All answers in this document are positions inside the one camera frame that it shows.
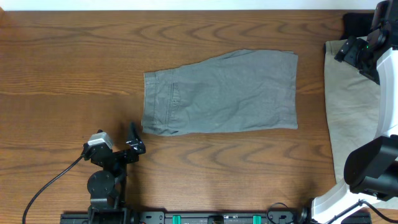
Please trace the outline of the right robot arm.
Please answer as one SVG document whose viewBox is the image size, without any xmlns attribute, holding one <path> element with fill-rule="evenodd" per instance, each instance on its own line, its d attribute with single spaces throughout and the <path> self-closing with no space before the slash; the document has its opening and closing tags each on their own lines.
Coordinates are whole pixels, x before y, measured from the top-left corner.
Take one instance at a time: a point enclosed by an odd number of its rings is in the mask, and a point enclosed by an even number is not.
<svg viewBox="0 0 398 224">
<path fill-rule="evenodd" d="M 349 37 L 335 56 L 381 87 L 372 141 L 347 158 L 344 177 L 312 200 L 299 223 L 341 223 L 363 205 L 397 196 L 397 2 L 382 1 L 367 39 Z M 144 75 L 145 133 L 236 133 L 297 129 L 298 57 L 236 50 L 200 63 Z"/>
</svg>

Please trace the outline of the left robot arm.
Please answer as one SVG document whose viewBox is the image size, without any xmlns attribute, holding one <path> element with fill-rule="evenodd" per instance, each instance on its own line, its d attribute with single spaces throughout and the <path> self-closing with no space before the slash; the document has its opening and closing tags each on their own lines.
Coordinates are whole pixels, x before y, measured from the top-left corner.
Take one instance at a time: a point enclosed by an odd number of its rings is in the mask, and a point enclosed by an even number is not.
<svg viewBox="0 0 398 224">
<path fill-rule="evenodd" d="M 127 165 L 137 162 L 133 149 L 114 152 L 110 136 L 99 130 L 83 145 L 81 154 L 86 161 L 101 167 L 90 176 L 88 224 L 131 224 L 138 221 L 136 214 L 126 207 Z"/>
</svg>

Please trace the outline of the grey shorts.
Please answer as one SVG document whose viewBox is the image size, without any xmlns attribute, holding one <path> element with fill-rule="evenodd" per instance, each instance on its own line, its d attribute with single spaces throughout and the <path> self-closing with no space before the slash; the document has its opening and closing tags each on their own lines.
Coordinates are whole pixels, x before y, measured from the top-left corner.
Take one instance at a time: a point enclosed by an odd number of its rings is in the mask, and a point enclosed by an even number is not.
<svg viewBox="0 0 398 224">
<path fill-rule="evenodd" d="M 236 50 L 144 74 L 143 131 L 159 136 L 297 129 L 299 57 Z"/>
</svg>

